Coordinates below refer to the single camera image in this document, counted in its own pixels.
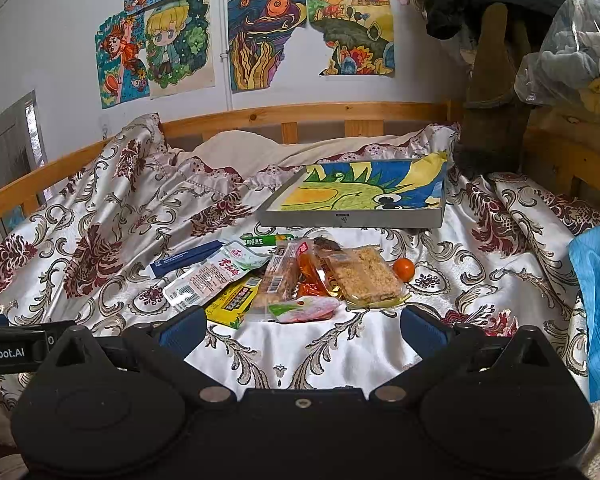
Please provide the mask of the small orange tangerine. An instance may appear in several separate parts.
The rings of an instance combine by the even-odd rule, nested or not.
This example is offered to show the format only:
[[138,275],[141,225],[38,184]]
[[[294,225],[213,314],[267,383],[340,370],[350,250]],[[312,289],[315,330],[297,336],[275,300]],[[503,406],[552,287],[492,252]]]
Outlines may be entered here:
[[415,265],[414,262],[407,258],[399,258],[393,263],[393,272],[404,283],[408,283],[414,278]]

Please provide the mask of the yellow biscuit pack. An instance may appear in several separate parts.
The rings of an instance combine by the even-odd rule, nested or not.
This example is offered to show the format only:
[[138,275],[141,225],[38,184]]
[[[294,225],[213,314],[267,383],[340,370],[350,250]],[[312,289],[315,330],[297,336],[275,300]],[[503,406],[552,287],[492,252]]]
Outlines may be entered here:
[[258,294],[260,283],[260,278],[246,276],[239,282],[229,284],[204,308],[207,320],[238,330]]

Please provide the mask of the blue white packet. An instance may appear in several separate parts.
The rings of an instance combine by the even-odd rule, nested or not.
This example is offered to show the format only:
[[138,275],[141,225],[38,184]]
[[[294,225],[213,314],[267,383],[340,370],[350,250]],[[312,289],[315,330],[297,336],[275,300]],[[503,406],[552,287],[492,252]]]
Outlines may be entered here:
[[223,244],[219,240],[214,240],[213,242],[187,249],[185,252],[179,252],[176,255],[151,263],[149,266],[150,274],[153,278],[163,278],[169,272],[206,260],[222,247]]

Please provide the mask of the rice crisp cake pack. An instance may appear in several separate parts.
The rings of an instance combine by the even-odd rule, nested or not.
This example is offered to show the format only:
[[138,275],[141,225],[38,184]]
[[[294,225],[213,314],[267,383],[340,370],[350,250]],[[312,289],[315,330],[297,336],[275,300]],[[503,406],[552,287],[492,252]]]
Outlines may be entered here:
[[410,294],[391,266],[374,246],[319,249],[318,258],[326,266],[330,280],[351,308],[393,308]]

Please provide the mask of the white green snack packet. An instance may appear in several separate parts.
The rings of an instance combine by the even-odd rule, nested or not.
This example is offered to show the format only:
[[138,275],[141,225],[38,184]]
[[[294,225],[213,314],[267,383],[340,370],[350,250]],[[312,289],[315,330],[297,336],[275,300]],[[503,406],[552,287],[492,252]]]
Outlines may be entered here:
[[203,307],[229,284],[238,282],[251,271],[261,269],[268,260],[269,254],[258,254],[238,240],[233,240],[166,285],[162,290],[163,297],[178,312],[191,307]]

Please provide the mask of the pink white snack packet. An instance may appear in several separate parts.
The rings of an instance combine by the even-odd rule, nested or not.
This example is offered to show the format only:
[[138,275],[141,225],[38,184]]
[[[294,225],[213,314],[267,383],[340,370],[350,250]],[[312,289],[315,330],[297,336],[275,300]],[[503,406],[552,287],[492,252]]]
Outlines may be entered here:
[[303,296],[270,304],[268,313],[282,324],[323,321],[331,318],[340,304],[341,301],[334,297]]

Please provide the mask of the clear brown bread packet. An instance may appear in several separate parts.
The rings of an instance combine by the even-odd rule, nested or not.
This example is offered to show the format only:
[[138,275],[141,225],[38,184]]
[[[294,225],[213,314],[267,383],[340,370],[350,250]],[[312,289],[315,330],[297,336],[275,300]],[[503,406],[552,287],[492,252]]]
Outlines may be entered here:
[[270,304],[289,300],[294,294],[299,279],[299,266],[296,252],[298,240],[281,240],[276,244],[268,262],[257,296],[251,307],[264,311]]

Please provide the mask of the green candy tube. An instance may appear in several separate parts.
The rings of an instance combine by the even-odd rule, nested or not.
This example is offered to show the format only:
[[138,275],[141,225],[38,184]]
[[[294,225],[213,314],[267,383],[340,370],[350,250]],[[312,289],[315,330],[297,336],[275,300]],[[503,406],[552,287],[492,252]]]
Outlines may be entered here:
[[266,234],[266,235],[253,235],[253,236],[242,236],[240,238],[242,244],[247,247],[271,247],[275,246],[278,242],[289,242],[294,240],[294,236],[291,234]]

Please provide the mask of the dark dried snack packet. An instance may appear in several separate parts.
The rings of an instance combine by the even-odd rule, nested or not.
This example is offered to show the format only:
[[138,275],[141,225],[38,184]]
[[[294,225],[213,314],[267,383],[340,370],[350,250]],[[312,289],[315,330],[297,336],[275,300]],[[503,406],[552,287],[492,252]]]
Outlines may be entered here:
[[316,252],[324,252],[325,254],[333,254],[334,252],[342,252],[341,246],[334,240],[330,240],[324,236],[315,237],[313,247]]

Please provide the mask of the orange snack pouch red label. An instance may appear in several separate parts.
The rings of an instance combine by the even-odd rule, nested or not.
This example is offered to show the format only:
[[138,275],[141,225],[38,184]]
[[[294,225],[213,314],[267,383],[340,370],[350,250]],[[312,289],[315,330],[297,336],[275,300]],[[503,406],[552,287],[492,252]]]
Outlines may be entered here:
[[302,238],[296,249],[298,264],[297,296],[336,297],[337,292],[329,284],[322,260],[317,257],[312,240]]

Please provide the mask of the orange haired girl drawing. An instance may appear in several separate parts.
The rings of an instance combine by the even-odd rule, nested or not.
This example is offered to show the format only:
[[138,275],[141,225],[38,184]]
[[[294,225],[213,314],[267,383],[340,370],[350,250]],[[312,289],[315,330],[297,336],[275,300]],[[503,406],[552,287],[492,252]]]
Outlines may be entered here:
[[149,96],[143,17],[111,15],[95,34],[95,60],[103,110]]

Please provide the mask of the cream blanket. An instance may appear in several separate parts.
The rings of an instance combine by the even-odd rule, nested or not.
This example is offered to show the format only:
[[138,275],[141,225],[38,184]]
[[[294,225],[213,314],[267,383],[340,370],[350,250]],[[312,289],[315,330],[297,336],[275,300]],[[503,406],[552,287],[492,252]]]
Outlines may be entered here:
[[413,131],[403,136],[343,136],[314,143],[280,144],[257,133],[230,130],[204,141],[193,154],[211,168],[233,168],[245,178],[268,166],[303,166],[340,156],[362,160],[391,158],[416,134]]

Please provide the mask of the clear plastic bag of clothes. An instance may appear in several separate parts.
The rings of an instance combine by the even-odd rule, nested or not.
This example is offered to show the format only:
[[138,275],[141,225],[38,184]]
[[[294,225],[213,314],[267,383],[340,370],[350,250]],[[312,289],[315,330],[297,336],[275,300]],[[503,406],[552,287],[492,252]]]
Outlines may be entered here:
[[600,118],[600,0],[566,0],[539,51],[524,57],[515,91],[532,105],[568,105]]

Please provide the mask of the blue swirl fish drawing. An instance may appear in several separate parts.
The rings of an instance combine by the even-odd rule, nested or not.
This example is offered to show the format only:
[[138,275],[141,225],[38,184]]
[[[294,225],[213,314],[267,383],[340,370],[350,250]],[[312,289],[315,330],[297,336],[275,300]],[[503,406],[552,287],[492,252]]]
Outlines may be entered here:
[[230,86],[271,87],[292,33],[306,24],[306,0],[226,0]]

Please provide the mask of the landscape flowers drawing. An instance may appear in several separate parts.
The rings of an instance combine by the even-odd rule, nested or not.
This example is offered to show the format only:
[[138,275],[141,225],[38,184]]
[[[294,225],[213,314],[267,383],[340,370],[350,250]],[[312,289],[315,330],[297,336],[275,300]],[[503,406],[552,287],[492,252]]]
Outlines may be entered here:
[[323,76],[393,76],[390,0],[306,0],[312,28],[332,50]]

